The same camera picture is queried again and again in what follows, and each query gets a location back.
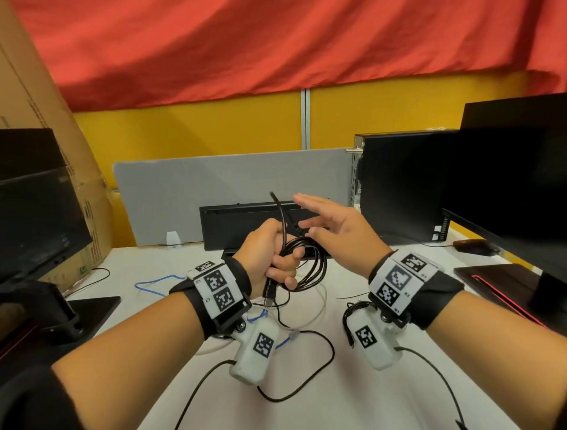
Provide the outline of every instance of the gray desk divider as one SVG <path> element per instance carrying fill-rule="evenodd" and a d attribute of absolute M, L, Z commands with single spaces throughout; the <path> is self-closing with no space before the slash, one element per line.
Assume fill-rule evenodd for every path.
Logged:
<path fill-rule="evenodd" d="M 139 246 L 166 233 L 201 242 L 199 206 L 282 201 L 303 192 L 350 203 L 352 156 L 344 149 L 217 155 L 116 163 L 113 167 Z"/>

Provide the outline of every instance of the desk surface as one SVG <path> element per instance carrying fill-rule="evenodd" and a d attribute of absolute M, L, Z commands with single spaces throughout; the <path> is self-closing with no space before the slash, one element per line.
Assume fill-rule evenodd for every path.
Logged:
<path fill-rule="evenodd" d="M 460 234 L 451 231 L 450 240 L 461 238 Z M 505 262 L 498 256 L 460 254 L 449 247 L 435 249 L 421 244 L 404 247 L 441 264 L 447 273 L 465 265 Z M 220 251 L 204 251 L 202 244 L 186 245 L 177 250 L 166 247 L 116 248 L 101 264 L 111 271 L 110 277 L 74 294 L 73 298 L 122 297 L 122 303 L 101 328 L 104 331 L 159 299 L 159 296 L 135 289 L 134 283 L 170 274 L 184 276 L 187 268 L 220 255 Z M 94 271 L 82 284 L 103 275 L 102 271 Z M 177 282 L 167 279 L 151 288 L 167 293 Z M 328 291 L 326 312 L 310 328 L 331 340 L 336 349 L 334 362 L 299 394 L 282 403 L 266 401 L 255 387 L 230 377 L 229 367 L 223 366 L 199 389 L 181 429 L 457 429 L 457 412 L 445 384 L 421 359 L 405 353 L 393 367 L 376 372 L 360 351 L 349 347 L 341 317 L 346 302 L 356 299 L 337 298 L 367 291 L 367 282 L 330 260 L 323 284 Z M 281 291 L 278 297 L 283 300 L 287 296 Z M 290 303 L 282 308 L 282 320 L 292 326 L 300 325 L 311 319 L 320 307 L 321 298 L 315 289 L 292 294 Z M 209 339 L 203 348 L 218 342 Z M 419 351 L 439 368 L 455 392 L 468 428 L 518 428 L 425 332 L 410 325 L 399 342 Z M 191 359 L 156 402 L 140 430 L 173 430 L 202 376 L 219 361 L 232 359 L 238 346 L 239 343 L 233 342 L 221 351 Z M 323 339 L 302 334 L 277 351 L 262 387 L 268 395 L 282 397 L 299 386 L 330 356 L 329 346 Z"/>

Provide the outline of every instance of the hand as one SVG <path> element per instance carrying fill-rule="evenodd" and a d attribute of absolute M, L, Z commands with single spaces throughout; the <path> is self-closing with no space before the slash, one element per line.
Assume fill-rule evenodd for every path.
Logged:
<path fill-rule="evenodd" d="M 289 242 L 294 236 L 287 234 Z M 293 290 L 297 287 L 295 279 L 296 267 L 305 253 L 305 248 L 296 248 L 293 254 L 281 257 L 282 223 L 274 218 L 266 220 L 260 227 L 251 232 L 240 249 L 234 254 L 244 267 L 252 284 L 250 298 L 260 297 L 264 291 L 266 277 Z"/>
<path fill-rule="evenodd" d="M 310 227 L 306 236 L 316 240 L 345 269 L 368 279 L 372 269 L 392 251 L 356 209 L 307 194 L 296 194 L 293 201 L 319 214 L 300 221 L 299 227 Z"/>

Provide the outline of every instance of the black sleeve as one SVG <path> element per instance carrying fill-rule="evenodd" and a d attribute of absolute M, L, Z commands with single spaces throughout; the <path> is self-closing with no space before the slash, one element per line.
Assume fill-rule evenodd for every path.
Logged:
<path fill-rule="evenodd" d="M 51 368 L 35 368 L 0 387 L 0 430 L 84 430 Z"/>
<path fill-rule="evenodd" d="M 565 406 L 559 414 L 553 430 L 567 430 L 567 401 L 565 401 Z"/>

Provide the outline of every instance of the computer mouse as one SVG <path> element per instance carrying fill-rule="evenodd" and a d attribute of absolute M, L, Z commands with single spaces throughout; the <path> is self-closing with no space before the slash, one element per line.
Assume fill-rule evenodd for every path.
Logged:
<path fill-rule="evenodd" d="M 467 254 L 484 255 L 492 257 L 500 252 L 500 249 L 486 241 L 485 239 L 465 239 L 462 241 L 453 242 L 453 246 L 459 252 L 466 252 Z"/>

